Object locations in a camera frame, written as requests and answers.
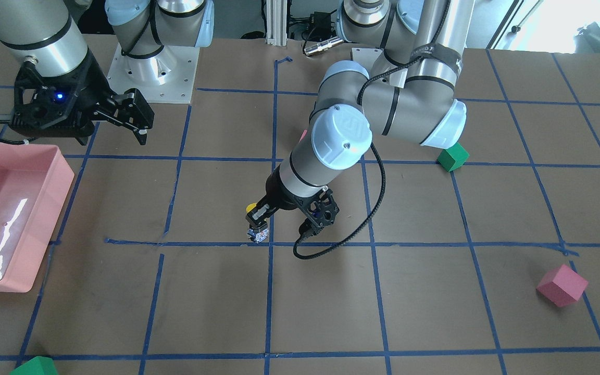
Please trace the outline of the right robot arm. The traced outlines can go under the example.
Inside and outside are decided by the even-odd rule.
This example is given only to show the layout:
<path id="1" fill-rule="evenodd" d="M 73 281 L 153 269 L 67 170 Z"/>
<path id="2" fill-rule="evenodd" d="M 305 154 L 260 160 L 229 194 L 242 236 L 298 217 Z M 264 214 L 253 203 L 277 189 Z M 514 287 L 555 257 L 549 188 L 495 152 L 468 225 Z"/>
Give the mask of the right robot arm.
<path id="1" fill-rule="evenodd" d="M 212 1 L 106 1 L 119 61 L 132 87 L 110 87 L 78 24 L 62 1 L 0 1 L 0 42 L 19 62 L 14 106 L 0 116 L 0 143 L 74 138 L 85 145 L 96 121 L 147 143 L 154 111 L 141 91 L 185 83 L 177 49 L 209 47 Z"/>

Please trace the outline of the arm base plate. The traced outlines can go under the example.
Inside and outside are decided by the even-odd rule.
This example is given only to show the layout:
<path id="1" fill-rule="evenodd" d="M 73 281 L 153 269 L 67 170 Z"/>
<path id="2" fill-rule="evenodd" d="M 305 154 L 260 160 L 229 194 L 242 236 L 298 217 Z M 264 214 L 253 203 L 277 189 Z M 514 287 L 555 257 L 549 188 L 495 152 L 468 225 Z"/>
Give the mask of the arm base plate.
<path id="1" fill-rule="evenodd" d="M 367 69 L 370 78 L 393 70 L 397 67 L 401 67 L 405 64 L 405 62 L 401 62 L 400 64 L 392 62 L 391 59 L 388 59 L 385 51 L 382 49 L 364 47 L 352 48 L 352 61 L 357 62 Z M 407 72 L 408 68 L 400 69 L 389 76 L 380 78 L 379 81 L 391 86 L 402 88 L 407 79 Z"/>
<path id="2" fill-rule="evenodd" d="M 150 104 L 190 104 L 201 50 L 165 46 L 154 57 L 133 59 L 117 45 L 107 74 L 110 88 L 119 94 L 137 88 Z"/>

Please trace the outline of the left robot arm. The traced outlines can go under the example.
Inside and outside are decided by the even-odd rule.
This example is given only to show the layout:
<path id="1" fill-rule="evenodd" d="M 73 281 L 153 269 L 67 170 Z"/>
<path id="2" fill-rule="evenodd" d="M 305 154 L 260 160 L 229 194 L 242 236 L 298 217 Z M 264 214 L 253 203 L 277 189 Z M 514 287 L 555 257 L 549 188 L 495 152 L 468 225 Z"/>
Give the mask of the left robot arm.
<path id="1" fill-rule="evenodd" d="M 375 47 L 371 67 L 332 64 L 319 85 L 308 131 L 247 209 L 248 235 L 262 242 L 278 210 L 300 209 L 319 232 L 338 213 L 329 183 L 361 159 L 380 134 L 447 149 L 464 131 L 467 110 L 455 97 L 473 1 L 343 1 L 337 35 Z"/>

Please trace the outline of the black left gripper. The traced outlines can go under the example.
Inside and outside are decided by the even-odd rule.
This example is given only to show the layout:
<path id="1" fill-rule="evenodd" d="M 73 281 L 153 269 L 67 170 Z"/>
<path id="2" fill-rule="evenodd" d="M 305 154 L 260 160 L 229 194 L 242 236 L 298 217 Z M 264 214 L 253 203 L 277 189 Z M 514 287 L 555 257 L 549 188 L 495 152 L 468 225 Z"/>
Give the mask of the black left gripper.
<path id="1" fill-rule="evenodd" d="M 266 208 L 249 208 L 246 213 L 248 233 L 262 233 L 269 228 L 267 219 L 277 210 L 299 209 L 305 215 L 305 221 L 298 228 L 300 232 L 321 232 L 334 224 L 340 209 L 333 198 L 332 190 L 320 187 L 309 197 L 300 197 L 291 193 L 283 185 L 280 172 L 275 169 L 265 182 L 265 195 L 257 204 L 269 205 Z"/>

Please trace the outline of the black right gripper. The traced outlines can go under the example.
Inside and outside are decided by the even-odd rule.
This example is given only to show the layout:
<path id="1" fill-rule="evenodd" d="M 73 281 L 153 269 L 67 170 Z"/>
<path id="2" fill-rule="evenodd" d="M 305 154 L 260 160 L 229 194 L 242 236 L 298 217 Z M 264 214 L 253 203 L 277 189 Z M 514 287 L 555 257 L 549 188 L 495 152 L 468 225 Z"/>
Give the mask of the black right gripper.
<path id="1" fill-rule="evenodd" d="M 9 127 L 29 138 L 75 138 L 85 145 L 95 120 L 113 117 L 114 124 L 133 130 L 147 144 L 154 111 L 137 88 L 115 93 L 93 57 L 54 78 L 41 76 L 40 62 L 24 58 L 14 84 Z"/>

